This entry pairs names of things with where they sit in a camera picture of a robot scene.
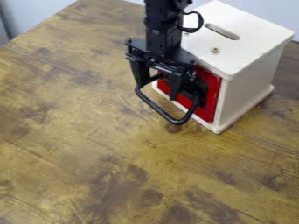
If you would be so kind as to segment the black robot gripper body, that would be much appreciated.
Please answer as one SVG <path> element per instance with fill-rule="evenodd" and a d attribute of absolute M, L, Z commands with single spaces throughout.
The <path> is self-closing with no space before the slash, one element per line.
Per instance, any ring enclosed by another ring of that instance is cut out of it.
<path fill-rule="evenodd" d="M 182 17 L 196 14 L 185 8 L 192 0 L 144 0 L 144 39 L 128 38 L 126 59 L 133 74 L 149 74 L 149 68 L 169 65 L 181 49 L 182 33 L 194 33 L 197 27 L 182 26 Z"/>

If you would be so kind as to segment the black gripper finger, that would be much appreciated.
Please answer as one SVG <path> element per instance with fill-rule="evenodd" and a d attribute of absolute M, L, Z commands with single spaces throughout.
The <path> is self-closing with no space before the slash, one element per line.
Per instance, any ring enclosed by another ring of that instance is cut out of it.
<path fill-rule="evenodd" d="M 130 70 L 134 76 L 134 83 L 141 88 L 150 82 L 149 67 L 142 62 L 130 61 Z"/>
<path fill-rule="evenodd" d="M 182 85 L 182 75 L 180 73 L 170 74 L 168 77 L 168 81 L 170 89 L 169 100 L 174 101 Z"/>

